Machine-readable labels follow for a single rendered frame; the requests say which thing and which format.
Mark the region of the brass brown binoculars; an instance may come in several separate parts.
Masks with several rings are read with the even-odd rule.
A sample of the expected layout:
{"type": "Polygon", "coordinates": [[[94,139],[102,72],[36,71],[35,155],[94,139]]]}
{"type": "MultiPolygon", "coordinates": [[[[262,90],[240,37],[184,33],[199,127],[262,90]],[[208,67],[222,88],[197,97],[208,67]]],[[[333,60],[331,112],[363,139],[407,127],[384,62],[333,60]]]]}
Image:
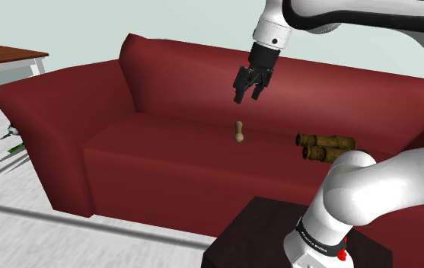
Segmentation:
{"type": "Polygon", "coordinates": [[[368,153],[358,149],[354,138],[345,136],[316,136],[298,133],[295,144],[302,147],[303,159],[333,163],[341,154],[350,151],[368,153]]]}

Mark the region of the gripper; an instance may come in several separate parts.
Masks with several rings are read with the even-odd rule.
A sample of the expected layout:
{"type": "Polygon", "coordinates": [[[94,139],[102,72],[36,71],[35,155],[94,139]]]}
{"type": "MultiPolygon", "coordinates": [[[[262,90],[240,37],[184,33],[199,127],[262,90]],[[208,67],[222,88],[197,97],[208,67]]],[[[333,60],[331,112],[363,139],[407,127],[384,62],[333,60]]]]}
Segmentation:
{"type": "Polygon", "coordinates": [[[258,100],[261,92],[269,85],[273,75],[273,68],[279,58],[280,50],[271,49],[254,42],[248,56],[249,66],[241,66],[234,80],[235,88],[234,102],[240,104],[243,100],[245,91],[252,85],[255,85],[251,98],[258,100]],[[265,71],[260,74],[254,69],[265,71]]]}

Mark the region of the brown top white table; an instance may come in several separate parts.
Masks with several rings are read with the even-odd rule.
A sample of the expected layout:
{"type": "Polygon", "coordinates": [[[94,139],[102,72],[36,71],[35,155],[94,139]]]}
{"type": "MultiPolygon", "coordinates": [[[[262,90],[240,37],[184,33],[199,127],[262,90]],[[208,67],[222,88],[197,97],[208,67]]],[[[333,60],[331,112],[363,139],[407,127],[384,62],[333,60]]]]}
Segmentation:
{"type": "Polygon", "coordinates": [[[43,59],[49,53],[0,45],[0,72],[29,67],[32,76],[45,72],[43,59]]]}

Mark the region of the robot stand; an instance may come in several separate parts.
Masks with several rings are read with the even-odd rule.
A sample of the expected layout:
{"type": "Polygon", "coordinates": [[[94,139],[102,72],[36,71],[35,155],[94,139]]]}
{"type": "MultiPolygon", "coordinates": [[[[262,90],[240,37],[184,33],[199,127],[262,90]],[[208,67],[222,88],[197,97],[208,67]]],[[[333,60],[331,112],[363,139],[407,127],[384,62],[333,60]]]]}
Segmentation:
{"type": "MultiPolygon", "coordinates": [[[[204,252],[201,268],[292,268],[283,241],[306,210],[255,196],[204,252]]],[[[346,249],[355,268],[393,268],[392,251],[355,229],[346,249]]]]}

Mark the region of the dark red sofa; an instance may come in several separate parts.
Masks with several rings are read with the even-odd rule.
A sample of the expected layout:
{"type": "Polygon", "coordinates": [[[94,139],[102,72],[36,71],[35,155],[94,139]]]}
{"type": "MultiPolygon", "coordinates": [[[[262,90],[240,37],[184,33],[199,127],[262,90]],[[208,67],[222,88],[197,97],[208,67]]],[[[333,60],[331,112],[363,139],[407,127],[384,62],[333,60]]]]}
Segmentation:
{"type": "Polygon", "coordinates": [[[352,137],[376,161],[424,147],[423,78],[282,57],[236,104],[246,56],[130,34],[118,59],[0,86],[0,109],[55,210],[209,236],[255,196],[311,202],[330,165],[304,160],[298,133],[352,137]]]}

